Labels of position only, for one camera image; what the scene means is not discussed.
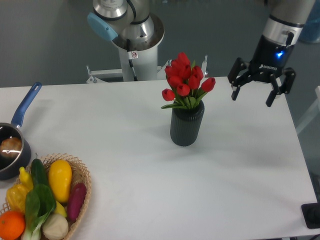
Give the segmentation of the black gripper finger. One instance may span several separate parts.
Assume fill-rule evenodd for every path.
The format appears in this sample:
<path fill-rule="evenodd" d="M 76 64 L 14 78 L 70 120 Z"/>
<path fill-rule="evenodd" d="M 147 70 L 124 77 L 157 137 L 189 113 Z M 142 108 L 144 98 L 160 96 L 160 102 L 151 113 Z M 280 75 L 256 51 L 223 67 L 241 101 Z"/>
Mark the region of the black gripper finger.
<path fill-rule="evenodd" d="M 268 107 L 272 106 L 272 104 L 277 96 L 280 96 L 281 94 L 289 94 L 291 91 L 294 80 L 296 78 L 295 70 L 290 67 L 285 68 L 282 72 L 282 75 L 284 75 L 284 79 L 283 79 L 281 86 L 278 85 L 277 78 L 276 78 L 275 74 L 270 73 L 268 75 L 268 79 L 269 79 L 271 86 L 272 86 L 272 90 L 269 93 L 267 100 L 265 102 L 265 104 Z"/>
<path fill-rule="evenodd" d="M 232 88 L 231 98 L 235 101 L 241 87 L 252 81 L 251 64 L 244 61 L 241 57 L 238 57 L 235 60 L 227 78 Z"/>

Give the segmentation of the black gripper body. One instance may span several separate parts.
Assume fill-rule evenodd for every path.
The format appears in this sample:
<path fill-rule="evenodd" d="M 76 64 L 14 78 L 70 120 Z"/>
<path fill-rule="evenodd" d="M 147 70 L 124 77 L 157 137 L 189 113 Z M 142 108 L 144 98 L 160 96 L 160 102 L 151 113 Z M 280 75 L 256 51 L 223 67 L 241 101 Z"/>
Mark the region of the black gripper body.
<path fill-rule="evenodd" d="M 294 45 L 280 45 L 265 36 L 261 36 L 247 71 L 247 81 L 270 83 L 269 75 L 275 78 L 285 75 L 285 80 L 292 83 L 295 72 L 285 65 L 293 52 Z"/>

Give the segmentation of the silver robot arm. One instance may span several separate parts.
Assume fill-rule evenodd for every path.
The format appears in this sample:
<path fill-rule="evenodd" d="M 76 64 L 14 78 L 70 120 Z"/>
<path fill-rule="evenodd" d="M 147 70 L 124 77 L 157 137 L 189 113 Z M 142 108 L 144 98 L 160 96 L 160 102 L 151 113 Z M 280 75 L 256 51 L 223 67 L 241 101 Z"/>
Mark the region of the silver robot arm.
<path fill-rule="evenodd" d="M 107 41 L 124 39 L 127 51 L 133 49 L 134 42 L 129 28 L 152 21 L 147 0 L 95 0 L 93 9 L 87 17 L 91 29 Z M 233 100 L 241 87 L 251 81 L 272 85 L 266 100 L 269 107 L 276 96 L 290 92 L 296 73 L 292 68 L 285 68 L 285 64 L 304 24 L 290 18 L 284 10 L 283 1 L 272 10 L 251 61 L 245 62 L 240 57 L 235 60 L 227 76 Z M 163 109 L 194 110 L 216 84 L 213 77 L 203 80 L 200 67 L 191 63 L 183 52 L 164 71 L 170 87 L 162 91 L 163 99 L 168 102 Z"/>

